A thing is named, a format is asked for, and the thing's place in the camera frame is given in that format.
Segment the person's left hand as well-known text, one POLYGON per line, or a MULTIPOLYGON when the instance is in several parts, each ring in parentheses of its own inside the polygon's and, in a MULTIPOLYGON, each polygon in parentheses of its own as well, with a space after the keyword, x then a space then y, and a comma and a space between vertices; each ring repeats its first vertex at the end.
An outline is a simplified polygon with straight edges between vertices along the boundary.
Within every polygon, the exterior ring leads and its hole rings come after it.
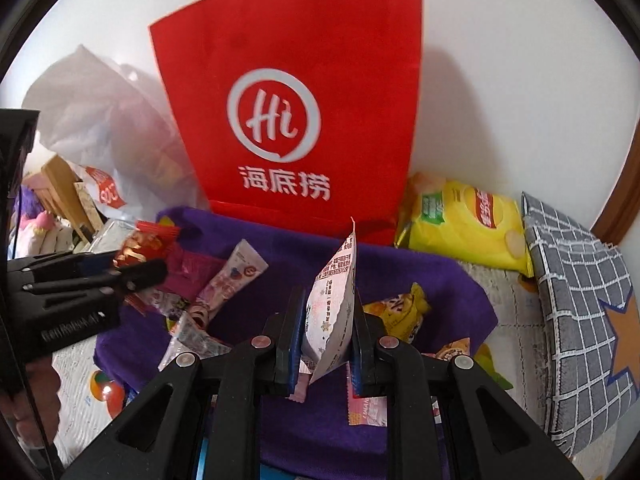
POLYGON ((35 408, 23 391, 13 399, 2 396, 1 411, 14 420, 18 436, 29 448, 43 448, 53 442, 60 426, 61 379, 50 356, 28 364, 26 372, 35 408))

